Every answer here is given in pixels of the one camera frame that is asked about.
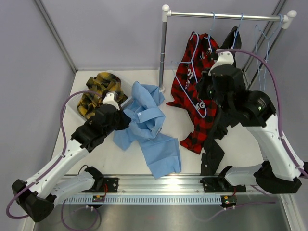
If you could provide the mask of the yellow plaid shirt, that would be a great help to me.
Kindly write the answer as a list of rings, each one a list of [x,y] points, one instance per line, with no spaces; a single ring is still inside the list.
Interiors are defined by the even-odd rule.
[[[89,119],[95,115],[95,111],[99,108],[103,99],[109,92],[117,94],[116,102],[123,103],[128,99],[121,88],[121,80],[119,77],[109,72],[101,72],[96,77],[90,77],[86,83],[89,91],[93,91],[101,95],[101,97],[92,93],[83,93],[77,104],[77,111],[85,119]]]

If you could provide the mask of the light blue shirt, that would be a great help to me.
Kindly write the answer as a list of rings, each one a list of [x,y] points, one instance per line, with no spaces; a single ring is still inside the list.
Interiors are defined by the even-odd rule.
[[[155,85],[134,82],[131,89],[132,103],[124,109],[131,122],[125,130],[114,132],[113,142],[123,151],[137,141],[147,167],[157,179],[181,172],[179,141],[162,134],[165,114],[159,106],[165,100]]]

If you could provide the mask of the light blue wire hanger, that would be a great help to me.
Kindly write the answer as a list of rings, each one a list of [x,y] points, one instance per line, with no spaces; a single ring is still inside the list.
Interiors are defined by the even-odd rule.
[[[268,22],[268,26],[264,28],[261,28],[259,24],[256,24],[254,28],[254,53],[262,57],[263,61],[266,63],[269,62],[271,50],[273,49],[282,29],[284,16],[279,14],[278,17],[279,21],[270,21]],[[265,91],[268,75],[267,68],[265,68],[260,61],[256,61],[256,67],[257,69],[251,80],[251,85],[256,83],[258,80],[259,89]]]

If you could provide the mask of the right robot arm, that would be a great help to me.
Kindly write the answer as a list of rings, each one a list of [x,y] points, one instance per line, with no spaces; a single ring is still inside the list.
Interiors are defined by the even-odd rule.
[[[263,162],[250,167],[227,166],[219,174],[221,190],[234,186],[257,185],[271,194],[294,194],[301,187],[300,177],[308,171],[307,162],[288,153],[286,141],[278,128],[278,114],[264,92],[247,90],[241,69],[232,64],[217,66],[202,72],[197,83],[198,97],[213,100],[226,115],[245,127],[256,139],[264,154]]]

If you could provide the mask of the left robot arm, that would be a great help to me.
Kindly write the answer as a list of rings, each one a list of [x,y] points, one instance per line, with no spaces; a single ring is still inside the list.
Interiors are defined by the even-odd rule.
[[[12,191],[17,204],[34,222],[44,220],[62,201],[79,192],[98,192],[104,176],[95,167],[65,181],[61,178],[81,159],[101,145],[113,131],[125,130],[131,122],[121,107],[103,104],[95,115],[78,127],[58,154],[26,181],[16,180]]]

